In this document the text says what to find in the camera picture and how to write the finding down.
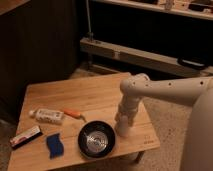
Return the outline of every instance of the toy carrot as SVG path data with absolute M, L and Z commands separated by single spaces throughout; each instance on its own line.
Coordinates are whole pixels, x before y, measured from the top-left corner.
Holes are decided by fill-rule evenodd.
M 87 122 L 86 118 L 81 114 L 80 111 L 73 109 L 63 109 L 61 111 L 64 112 L 64 114 L 69 115 L 75 119 L 82 119 L 84 122 Z

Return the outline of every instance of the small box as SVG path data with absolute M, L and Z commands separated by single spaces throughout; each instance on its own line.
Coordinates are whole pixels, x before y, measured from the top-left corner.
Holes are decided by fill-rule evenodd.
M 20 133 L 19 135 L 10 139 L 10 144 L 13 149 L 28 143 L 29 141 L 35 139 L 36 137 L 42 135 L 41 129 L 38 125 Z

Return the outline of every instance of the table leg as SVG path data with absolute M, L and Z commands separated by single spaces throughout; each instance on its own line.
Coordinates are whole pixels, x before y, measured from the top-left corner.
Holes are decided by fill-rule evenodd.
M 137 157 L 135 158 L 134 162 L 135 163 L 139 163 L 141 161 L 141 158 L 143 157 L 144 151 L 140 151 L 137 155 Z

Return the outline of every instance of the dark wall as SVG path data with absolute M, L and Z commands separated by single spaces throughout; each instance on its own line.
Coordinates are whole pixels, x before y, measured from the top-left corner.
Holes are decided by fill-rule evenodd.
M 32 0 L 0 16 L 0 118 L 17 120 L 28 84 L 68 78 L 78 46 L 75 0 Z
M 213 21 L 91 3 L 96 39 L 213 65 Z

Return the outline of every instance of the toothpaste tube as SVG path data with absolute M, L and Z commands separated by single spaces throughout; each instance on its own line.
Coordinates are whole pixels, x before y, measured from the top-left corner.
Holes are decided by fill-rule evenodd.
M 37 121 L 61 124 L 64 113 L 58 110 L 38 109 L 29 112 L 30 117 L 35 117 Z
M 42 135 L 41 129 L 38 125 L 18 134 L 17 136 L 10 139 L 10 144 L 13 149 L 16 149 L 31 140 L 35 139 L 36 137 Z

